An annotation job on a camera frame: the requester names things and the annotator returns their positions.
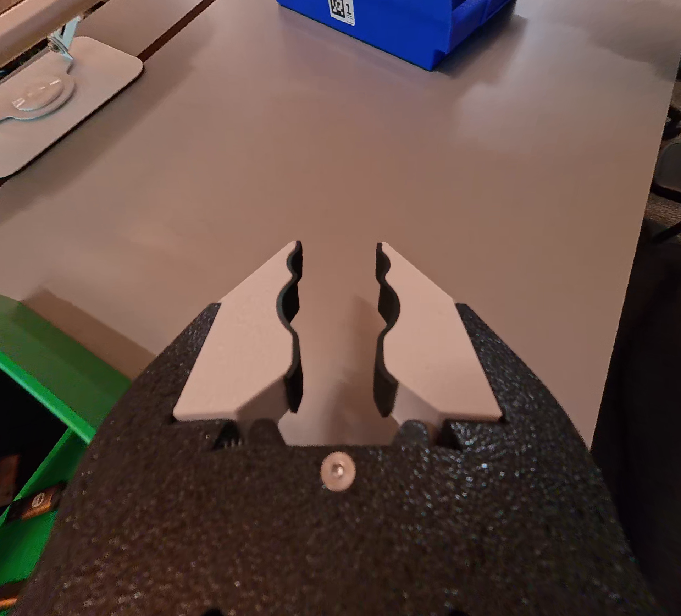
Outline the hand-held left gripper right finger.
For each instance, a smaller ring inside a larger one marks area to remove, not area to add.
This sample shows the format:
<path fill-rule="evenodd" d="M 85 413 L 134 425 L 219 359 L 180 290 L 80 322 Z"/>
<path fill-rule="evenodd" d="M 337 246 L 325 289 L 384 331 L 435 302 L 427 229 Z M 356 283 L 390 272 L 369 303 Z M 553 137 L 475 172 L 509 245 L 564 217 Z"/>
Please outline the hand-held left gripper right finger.
<path fill-rule="evenodd" d="M 374 402 L 401 425 L 497 423 L 503 412 L 454 299 L 386 242 L 376 247 Z"/>

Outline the brown snack packet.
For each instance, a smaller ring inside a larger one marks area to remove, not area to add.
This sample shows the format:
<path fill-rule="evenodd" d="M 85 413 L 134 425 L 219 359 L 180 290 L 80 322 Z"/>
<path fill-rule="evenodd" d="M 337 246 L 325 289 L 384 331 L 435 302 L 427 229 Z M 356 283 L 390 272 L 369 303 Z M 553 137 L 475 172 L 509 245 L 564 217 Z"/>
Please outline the brown snack packet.
<path fill-rule="evenodd" d="M 58 483 L 13 501 L 7 510 L 5 522 L 27 521 L 54 512 L 61 503 L 64 489 L 65 483 Z"/>

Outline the silver monitor stand base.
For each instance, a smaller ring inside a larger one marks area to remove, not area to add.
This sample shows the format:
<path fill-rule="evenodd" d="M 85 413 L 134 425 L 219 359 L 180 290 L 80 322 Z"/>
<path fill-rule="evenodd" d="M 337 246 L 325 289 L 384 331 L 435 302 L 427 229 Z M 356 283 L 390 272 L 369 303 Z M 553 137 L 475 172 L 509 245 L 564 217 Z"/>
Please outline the silver monitor stand base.
<path fill-rule="evenodd" d="M 12 177 L 111 101 L 142 61 L 88 37 L 71 58 L 45 51 L 1 82 L 1 179 Z"/>

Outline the green plastic bin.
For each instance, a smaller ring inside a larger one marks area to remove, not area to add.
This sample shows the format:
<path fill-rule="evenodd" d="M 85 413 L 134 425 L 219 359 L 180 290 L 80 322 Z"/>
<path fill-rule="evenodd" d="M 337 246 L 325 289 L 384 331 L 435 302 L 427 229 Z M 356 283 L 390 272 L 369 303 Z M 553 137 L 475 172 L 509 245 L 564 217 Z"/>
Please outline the green plastic bin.
<path fill-rule="evenodd" d="M 131 381 L 23 303 L 1 297 L 1 586 L 26 581 L 56 518 L 6 523 L 13 501 L 67 485 Z"/>

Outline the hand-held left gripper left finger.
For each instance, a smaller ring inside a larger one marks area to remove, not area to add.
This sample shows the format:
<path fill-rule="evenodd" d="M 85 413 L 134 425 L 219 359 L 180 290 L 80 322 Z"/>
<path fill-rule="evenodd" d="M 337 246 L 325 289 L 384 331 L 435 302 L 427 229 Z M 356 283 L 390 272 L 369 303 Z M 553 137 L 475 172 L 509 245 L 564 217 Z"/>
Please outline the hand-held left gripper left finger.
<path fill-rule="evenodd" d="M 177 421 L 278 422 L 303 397 L 300 339 L 302 243 L 292 241 L 219 302 L 182 393 Z"/>

